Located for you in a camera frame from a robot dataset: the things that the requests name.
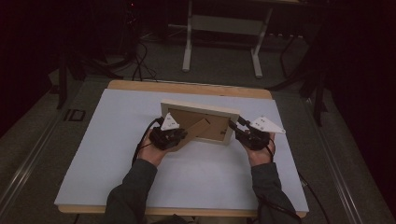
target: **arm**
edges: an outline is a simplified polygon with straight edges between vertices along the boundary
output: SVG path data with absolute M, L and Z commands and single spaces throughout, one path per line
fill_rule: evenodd
M 271 133 L 268 149 L 275 154 L 275 134 Z M 276 164 L 271 162 L 271 154 L 267 149 L 258 151 L 250 150 L 245 147 L 248 160 L 251 166 L 251 175 L 253 179 L 253 190 L 259 199 L 258 218 L 259 223 L 272 224 L 289 224 L 299 223 L 299 220 L 284 212 L 280 212 L 269 204 L 274 204 L 286 209 L 289 213 L 295 215 L 295 210 L 288 196 L 282 191 L 281 183 L 276 169 Z
M 169 151 L 159 150 L 146 137 L 129 173 L 122 184 L 110 191 L 103 223 L 142 223 L 146 200 L 157 174 L 157 166 Z

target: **wooden picture frame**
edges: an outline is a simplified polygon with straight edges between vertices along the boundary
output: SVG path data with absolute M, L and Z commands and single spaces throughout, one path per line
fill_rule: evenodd
M 228 145 L 233 134 L 233 129 L 228 126 L 229 120 L 237 122 L 240 114 L 237 109 L 171 99 L 162 99 L 161 110 L 164 118 L 167 113 L 171 113 L 183 129 L 188 129 L 201 119 L 206 119 L 210 127 L 194 140 L 222 145 Z

